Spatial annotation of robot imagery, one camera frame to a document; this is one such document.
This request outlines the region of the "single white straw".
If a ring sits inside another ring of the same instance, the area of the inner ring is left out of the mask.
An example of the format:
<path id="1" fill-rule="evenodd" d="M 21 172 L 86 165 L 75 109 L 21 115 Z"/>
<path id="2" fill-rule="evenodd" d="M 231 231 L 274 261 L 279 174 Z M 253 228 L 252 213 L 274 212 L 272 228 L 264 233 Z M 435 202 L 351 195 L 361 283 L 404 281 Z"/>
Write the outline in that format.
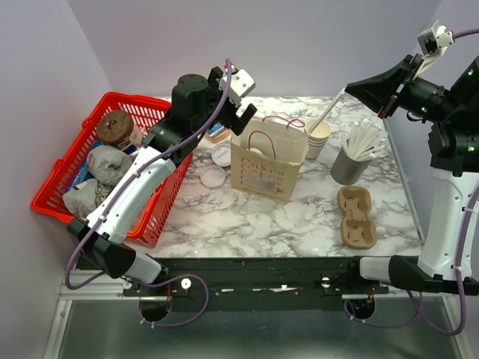
<path id="1" fill-rule="evenodd" d="M 329 103 L 328 107 L 326 110 L 316 119 L 313 120 L 311 124 L 308 124 L 305 127 L 306 133 L 308 135 L 311 135 L 314 130 L 326 119 L 326 117 L 329 115 L 331 110 L 337 105 L 341 97 L 345 94 L 345 88 L 342 88 L 338 94 L 333 98 L 333 100 Z"/>

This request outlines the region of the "pink and cream paper bag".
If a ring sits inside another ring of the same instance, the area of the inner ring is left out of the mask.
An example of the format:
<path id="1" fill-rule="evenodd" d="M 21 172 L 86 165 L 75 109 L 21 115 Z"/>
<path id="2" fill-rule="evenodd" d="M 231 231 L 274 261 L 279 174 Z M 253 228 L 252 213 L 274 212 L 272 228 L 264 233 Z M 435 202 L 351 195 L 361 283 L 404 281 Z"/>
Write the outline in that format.
<path id="1" fill-rule="evenodd" d="M 305 122 L 276 115 L 250 120 L 231 138 L 231 187 L 286 203 L 308 151 Z M 251 153 L 257 148 L 261 154 Z"/>

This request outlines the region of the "white plastic cup lid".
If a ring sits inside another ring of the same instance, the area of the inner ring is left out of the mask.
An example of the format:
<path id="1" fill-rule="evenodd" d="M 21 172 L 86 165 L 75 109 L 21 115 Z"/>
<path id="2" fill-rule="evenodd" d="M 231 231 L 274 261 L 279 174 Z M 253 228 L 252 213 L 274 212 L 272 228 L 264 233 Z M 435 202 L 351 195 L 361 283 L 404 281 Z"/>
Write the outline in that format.
<path id="1" fill-rule="evenodd" d="M 261 154 L 261 155 L 263 154 L 262 151 L 260 151 L 257 148 L 250 148 L 250 149 L 248 149 L 248 151 L 251 152 L 251 153 L 256 153 L 256 154 Z"/>

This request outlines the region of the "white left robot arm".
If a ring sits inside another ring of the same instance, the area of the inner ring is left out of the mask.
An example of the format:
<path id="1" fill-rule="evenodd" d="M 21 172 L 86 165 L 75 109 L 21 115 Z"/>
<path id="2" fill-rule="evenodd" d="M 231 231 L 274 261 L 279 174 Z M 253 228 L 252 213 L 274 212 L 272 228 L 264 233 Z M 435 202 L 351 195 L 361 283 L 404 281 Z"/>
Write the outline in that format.
<path id="1" fill-rule="evenodd" d="M 103 274 L 115 279 L 129 277 L 140 282 L 149 295 L 158 295 L 166 285 L 164 267 L 154 258 L 123 245 L 133 220 L 154 191 L 198 146 L 201 137 L 220 123 L 240 135 L 257 109 L 248 105 L 237 111 L 255 88 L 244 69 L 230 61 L 212 68 L 208 77 L 181 76 L 171 92 L 171 107 L 151 127 L 135 161 L 109 196 L 85 220 L 73 219 L 68 233 L 78 245 L 67 264 L 70 274 L 80 256 Z"/>

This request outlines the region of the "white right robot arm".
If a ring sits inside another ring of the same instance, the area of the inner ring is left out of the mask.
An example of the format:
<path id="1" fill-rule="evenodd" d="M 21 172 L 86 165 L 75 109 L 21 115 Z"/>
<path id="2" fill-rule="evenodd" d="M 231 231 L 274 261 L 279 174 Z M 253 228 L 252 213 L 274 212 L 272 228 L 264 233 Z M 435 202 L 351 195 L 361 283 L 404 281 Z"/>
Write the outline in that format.
<path id="1" fill-rule="evenodd" d="M 433 124 L 427 143 L 434 198 L 423 250 L 416 258 L 362 257 L 344 275 L 354 293 L 375 280 L 416 292 L 478 295 L 470 257 L 478 221 L 478 60 L 450 89 L 421 78 L 423 63 L 420 55 L 407 55 L 390 70 L 345 88 L 381 119 L 402 108 Z"/>

